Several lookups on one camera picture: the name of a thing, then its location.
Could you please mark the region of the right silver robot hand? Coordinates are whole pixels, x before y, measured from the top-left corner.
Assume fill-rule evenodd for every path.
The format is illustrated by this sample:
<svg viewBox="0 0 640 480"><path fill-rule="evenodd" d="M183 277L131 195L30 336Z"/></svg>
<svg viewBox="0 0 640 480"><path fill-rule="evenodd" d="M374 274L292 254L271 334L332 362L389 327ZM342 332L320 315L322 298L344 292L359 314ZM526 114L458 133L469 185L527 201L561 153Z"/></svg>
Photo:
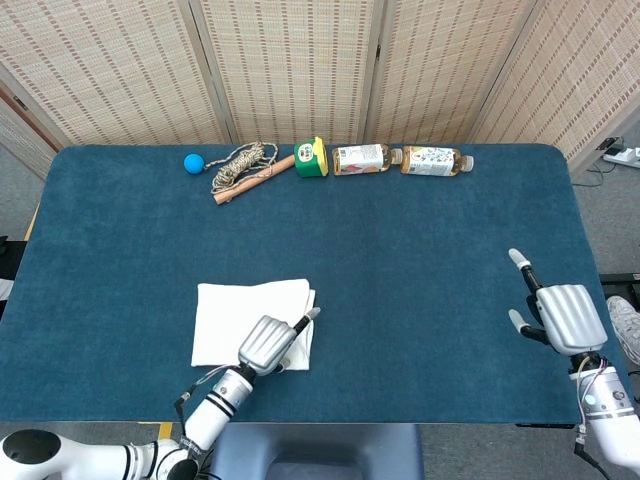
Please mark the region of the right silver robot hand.
<svg viewBox="0 0 640 480"><path fill-rule="evenodd" d="M597 352L608 340L594 302L584 285L561 284L543 286L531 262L516 248L508 255L522 274L529 289L527 305L541 328L527 323L516 310L508 311L509 319L523 337L551 346L566 357Z"/></svg>

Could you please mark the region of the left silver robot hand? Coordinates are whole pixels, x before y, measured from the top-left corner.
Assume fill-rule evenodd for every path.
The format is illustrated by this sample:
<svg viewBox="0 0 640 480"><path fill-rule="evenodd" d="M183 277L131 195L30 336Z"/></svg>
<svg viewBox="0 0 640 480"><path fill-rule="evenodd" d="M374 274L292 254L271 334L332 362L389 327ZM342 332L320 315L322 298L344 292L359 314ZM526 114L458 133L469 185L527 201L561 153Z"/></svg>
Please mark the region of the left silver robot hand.
<svg viewBox="0 0 640 480"><path fill-rule="evenodd" d="M257 376L266 376L283 370L308 370L309 351L302 347L296 347L293 354L289 351L320 312L320 307L311 308L293 326L264 315L239 347L239 365L252 370Z"/></svg>

